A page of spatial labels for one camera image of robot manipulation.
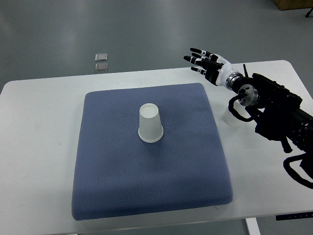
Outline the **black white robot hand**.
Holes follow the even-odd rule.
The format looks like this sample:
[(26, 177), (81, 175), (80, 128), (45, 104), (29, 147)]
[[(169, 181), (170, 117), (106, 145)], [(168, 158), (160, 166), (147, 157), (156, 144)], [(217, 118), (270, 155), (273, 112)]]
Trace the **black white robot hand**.
[(231, 89), (231, 82), (241, 77), (241, 73), (233, 69), (233, 65), (220, 55), (197, 49), (190, 48), (191, 56), (185, 55), (185, 61), (190, 62), (192, 71), (198, 72), (207, 81), (215, 86), (224, 86)]

